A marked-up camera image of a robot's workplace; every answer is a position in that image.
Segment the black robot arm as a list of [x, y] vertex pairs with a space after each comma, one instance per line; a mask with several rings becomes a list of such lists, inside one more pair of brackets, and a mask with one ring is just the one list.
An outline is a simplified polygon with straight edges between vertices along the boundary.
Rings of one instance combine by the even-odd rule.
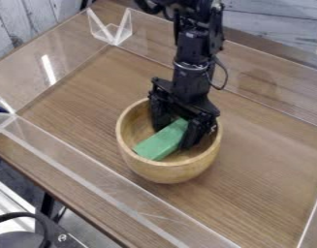
[[222, 51], [221, 0], [135, 0], [150, 15], [163, 15], [174, 23], [177, 54], [170, 80], [154, 77], [148, 91], [152, 128], [159, 131], [175, 117], [186, 121], [178, 147], [198, 144], [218, 125], [219, 110], [209, 99], [215, 67]]

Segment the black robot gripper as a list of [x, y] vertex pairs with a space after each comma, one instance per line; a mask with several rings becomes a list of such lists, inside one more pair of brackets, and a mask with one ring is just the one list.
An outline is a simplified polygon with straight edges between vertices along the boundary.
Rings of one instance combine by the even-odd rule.
[[179, 149], [189, 149], [217, 126], [219, 110], [209, 100], [210, 88], [219, 90], [211, 83], [215, 61], [202, 64], [174, 62], [174, 66], [171, 80], [159, 77], [151, 79], [151, 124], [158, 132], [171, 124], [174, 117], [189, 120], [178, 145]]

